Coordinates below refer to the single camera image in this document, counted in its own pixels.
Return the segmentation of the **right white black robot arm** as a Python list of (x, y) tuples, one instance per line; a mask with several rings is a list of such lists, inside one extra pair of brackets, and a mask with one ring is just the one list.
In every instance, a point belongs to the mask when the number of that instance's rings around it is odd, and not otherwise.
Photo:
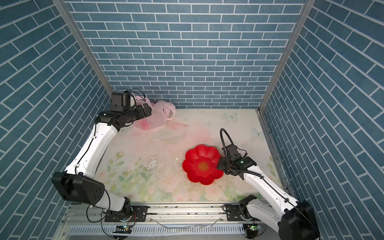
[(270, 180), (250, 157), (220, 157), (218, 170), (239, 176), (269, 203), (248, 196), (240, 201), (245, 219), (256, 218), (275, 230), (282, 240), (319, 240), (320, 230), (313, 207), (292, 197)]

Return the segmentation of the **pink plastic bag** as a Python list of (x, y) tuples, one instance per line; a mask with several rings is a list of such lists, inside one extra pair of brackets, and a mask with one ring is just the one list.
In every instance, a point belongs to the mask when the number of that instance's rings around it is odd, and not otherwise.
[(151, 108), (151, 116), (137, 120), (133, 126), (144, 131), (152, 130), (167, 124), (168, 120), (172, 120), (176, 113), (176, 106), (170, 102), (159, 100), (156, 103), (151, 103), (148, 98), (143, 100), (142, 97), (135, 97), (137, 105), (148, 104)]

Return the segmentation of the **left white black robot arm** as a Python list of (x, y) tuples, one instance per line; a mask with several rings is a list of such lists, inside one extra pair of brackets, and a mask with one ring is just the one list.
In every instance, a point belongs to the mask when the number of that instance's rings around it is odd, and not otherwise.
[(127, 222), (133, 216), (130, 200), (109, 193), (103, 183), (94, 179), (100, 161), (112, 139), (121, 128), (151, 116), (148, 104), (118, 107), (117, 111), (100, 112), (91, 135), (75, 159), (63, 172), (53, 174), (52, 183), (65, 201), (106, 209), (117, 221)]

